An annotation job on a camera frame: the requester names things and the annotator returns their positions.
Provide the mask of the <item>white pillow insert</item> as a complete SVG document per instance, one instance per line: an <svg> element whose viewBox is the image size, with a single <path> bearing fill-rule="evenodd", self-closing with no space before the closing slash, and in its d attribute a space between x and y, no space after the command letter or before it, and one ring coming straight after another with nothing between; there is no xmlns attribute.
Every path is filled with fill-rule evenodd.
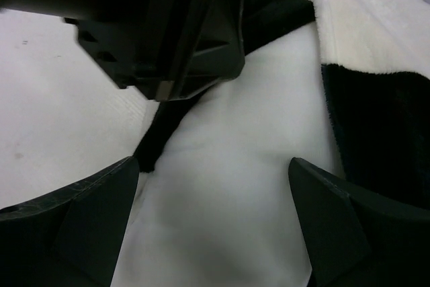
<svg viewBox="0 0 430 287"><path fill-rule="evenodd" d="M143 175L114 286L305 286L294 157L342 175L308 24L208 91Z"/></svg>

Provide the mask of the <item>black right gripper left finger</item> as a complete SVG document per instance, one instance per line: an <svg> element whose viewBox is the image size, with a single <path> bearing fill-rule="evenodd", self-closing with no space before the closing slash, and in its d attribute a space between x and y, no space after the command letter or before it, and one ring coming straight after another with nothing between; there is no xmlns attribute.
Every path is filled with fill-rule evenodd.
<svg viewBox="0 0 430 287"><path fill-rule="evenodd" d="M127 157L1 209L1 285L110 286L138 176Z"/></svg>

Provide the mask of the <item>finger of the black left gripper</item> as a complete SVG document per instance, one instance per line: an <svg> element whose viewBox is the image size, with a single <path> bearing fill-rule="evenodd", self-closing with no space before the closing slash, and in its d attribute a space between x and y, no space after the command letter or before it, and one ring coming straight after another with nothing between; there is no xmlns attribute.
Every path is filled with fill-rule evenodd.
<svg viewBox="0 0 430 287"><path fill-rule="evenodd" d="M146 98L180 98L181 72L171 72L181 30L178 0L106 0L90 16L65 17L77 41L121 89Z"/></svg>
<svg viewBox="0 0 430 287"><path fill-rule="evenodd" d="M187 99L240 74L243 0L185 0L169 65L169 100Z"/></svg>

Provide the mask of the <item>black white checkered pillowcase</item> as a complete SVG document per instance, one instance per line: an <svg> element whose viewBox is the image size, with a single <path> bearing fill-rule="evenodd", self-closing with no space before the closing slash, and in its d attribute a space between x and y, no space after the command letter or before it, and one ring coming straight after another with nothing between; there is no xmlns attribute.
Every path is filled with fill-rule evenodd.
<svg viewBox="0 0 430 287"><path fill-rule="evenodd" d="M343 170L340 177L387 198L428 208L428 4L245 0L247 57L308 24L315 24L318 34L320 75ZM173 133L207 92L197 100L159 108L139 146L142 175L135 200L144 186L142 176L155 170Z"/></svg>

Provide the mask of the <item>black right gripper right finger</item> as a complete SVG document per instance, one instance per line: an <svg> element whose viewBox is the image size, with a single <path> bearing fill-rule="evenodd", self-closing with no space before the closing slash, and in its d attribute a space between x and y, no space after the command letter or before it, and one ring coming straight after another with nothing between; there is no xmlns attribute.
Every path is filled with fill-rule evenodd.
<svg viewBox="0 0 430 287"><path fill-rule="evenodd" d="M288 177L312 266L309 286L428 286L429 211L293 158Z"/></svg>

